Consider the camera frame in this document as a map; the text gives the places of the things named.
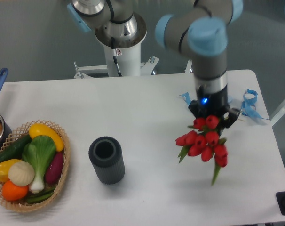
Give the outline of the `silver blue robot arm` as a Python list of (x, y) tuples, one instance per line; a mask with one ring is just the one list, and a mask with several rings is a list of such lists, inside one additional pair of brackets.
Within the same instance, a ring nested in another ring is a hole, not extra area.
[[(147, 27), (130, 0), (72, 0), (67, 6), (75, 24), (94, 31), (103, 45), (110, 77), (141, 74), (140, 44)], [(226, 27), (243, 10), (240, 0), (197, 0), (183, 16), (165, 15), (155, 28), (157, 43), (192, 61), (197, 99), (189, 110), (199, 117), (215, 115), (229, 128), (240, 111), (230, 108), (227, 93)]]

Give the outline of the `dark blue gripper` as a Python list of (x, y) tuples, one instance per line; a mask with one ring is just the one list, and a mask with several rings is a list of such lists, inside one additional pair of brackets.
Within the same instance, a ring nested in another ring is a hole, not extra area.
[(188, 109), (196, 118), (206, 118), (209, 115), (222, 117), (221, 126), (229, 128), (239, 118), (240, 110), (230, 108), (228, 104), (228, 89), (214, 93), (206, 93), (203, 87), (196, 89), (197, 99), (192, 100)]

